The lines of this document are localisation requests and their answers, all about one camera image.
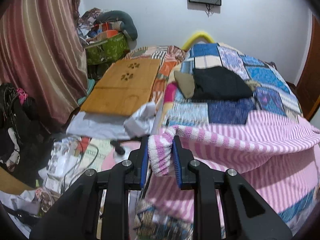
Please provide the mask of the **patchwork bed quilt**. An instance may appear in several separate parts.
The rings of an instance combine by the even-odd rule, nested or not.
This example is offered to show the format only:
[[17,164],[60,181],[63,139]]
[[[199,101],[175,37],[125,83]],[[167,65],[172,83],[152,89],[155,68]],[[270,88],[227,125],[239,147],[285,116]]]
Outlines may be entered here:
[[297,232],[319,202],[319,129],[275,65],[209,43],[160,73],[167,86],[159,132],[148,141],[152,175],[137,203],[137,232],[192,227],[194,194],[178,188],[174,136],[210,168],[237,170]]

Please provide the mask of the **wooden lap desk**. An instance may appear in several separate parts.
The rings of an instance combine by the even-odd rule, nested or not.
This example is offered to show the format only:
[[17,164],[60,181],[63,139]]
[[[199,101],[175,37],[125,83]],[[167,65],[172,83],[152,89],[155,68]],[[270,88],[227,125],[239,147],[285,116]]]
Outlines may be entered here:
[[149,102],[160,62],[147,58],[117,61],[97,82],[81,111],[131,116]]

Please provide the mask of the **pink striped fleece pants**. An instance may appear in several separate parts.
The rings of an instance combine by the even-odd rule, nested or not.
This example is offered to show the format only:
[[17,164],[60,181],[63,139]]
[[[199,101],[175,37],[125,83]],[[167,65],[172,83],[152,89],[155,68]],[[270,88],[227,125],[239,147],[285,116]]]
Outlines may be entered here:
[[245,125],[175,125],[149,137],[152,177],[145,198],[167,215],[193,221],[194,195],[178,188],[174,174],[174,136],[210,168],[237,170],[285,222],[317,200],[319,130],[304,118],[251,111]]

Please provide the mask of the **black clothes pile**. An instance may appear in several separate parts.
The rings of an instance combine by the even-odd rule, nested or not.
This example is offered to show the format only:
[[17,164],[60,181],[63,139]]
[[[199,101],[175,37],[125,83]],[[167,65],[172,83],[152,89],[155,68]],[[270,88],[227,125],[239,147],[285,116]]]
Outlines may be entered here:
[[1,84],[1,168],[34,187],[52,145],[35,100],[30,96],[23,99],[11,83]]

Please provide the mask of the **black folded garment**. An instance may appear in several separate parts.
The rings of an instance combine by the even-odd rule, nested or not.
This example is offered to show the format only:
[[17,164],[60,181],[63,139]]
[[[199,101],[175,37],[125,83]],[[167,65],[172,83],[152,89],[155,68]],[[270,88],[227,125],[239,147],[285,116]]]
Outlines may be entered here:
[[253,92],[235,72],[224,67],[193,69],[195,100],[229,100],[251,98]]

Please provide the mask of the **striped maroon curtain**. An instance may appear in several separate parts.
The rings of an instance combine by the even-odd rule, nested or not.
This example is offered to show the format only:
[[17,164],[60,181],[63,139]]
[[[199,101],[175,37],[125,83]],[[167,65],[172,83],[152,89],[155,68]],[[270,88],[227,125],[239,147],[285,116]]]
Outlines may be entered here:
[[1,16],[1,81],[35,99],[45,124],[61,125],[86,94],[80,0],[8,0]]

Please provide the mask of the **dark green neck pillow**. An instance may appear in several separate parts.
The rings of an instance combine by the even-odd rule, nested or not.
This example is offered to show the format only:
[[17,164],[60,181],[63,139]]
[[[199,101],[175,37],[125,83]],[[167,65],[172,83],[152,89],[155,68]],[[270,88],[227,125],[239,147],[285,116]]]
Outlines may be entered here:
[[100,14],[96,18],[96,24],[110,23],[113,29],[121,31],[127,39],[135,41],[138,32],[129,14],[120,10],[111,10]]

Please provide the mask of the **brown wooden door frame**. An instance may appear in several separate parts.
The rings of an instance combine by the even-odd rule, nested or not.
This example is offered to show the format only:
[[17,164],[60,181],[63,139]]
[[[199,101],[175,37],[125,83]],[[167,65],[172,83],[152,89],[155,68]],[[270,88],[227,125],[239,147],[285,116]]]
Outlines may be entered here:
[[304,118],[307,120],[311,120],[319,109],[319,57],[319,20],[313,16],[309,51],[296,89]]

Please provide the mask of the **olive folded garment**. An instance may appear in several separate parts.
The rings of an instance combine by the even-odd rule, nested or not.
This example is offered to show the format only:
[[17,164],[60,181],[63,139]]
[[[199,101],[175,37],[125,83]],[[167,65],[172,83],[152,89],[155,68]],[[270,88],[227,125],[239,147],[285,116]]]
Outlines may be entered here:
[[190,99],[194,95],[195,82],[194,77],[188,73],[174,71],[174,78],[185,99]]

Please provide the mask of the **light grey crumpled cloth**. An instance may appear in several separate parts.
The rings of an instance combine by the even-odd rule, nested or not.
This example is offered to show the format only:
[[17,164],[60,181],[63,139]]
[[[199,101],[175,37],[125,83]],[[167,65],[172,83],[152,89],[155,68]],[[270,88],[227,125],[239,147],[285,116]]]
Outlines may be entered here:
[[156,105],[148,102],[129,117],[79,112],[66,133],[95,139],[130,140],[149,135],[156,117]]

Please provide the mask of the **black device on floor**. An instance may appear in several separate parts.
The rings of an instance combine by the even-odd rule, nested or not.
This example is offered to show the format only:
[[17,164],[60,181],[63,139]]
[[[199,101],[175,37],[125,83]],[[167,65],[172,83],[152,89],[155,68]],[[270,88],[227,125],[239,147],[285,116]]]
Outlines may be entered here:
[[114,147],[114,150],[118,155],[125,154],[125,149],[121,146],[120,142],[118,142],[116,140],[111,140],[110,144]]

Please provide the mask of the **yellow curved headboard bar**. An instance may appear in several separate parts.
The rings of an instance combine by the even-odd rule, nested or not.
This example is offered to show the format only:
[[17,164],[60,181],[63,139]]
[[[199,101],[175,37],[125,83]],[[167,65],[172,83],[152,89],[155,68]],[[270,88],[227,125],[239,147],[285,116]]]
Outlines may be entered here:
[[187,39],[181,49],[184,51],[189,50],[193,44],[196,43],[198,40],[205,40],[207,43],[214,43],[214,39],[205,31],[197,31],[191,37]]

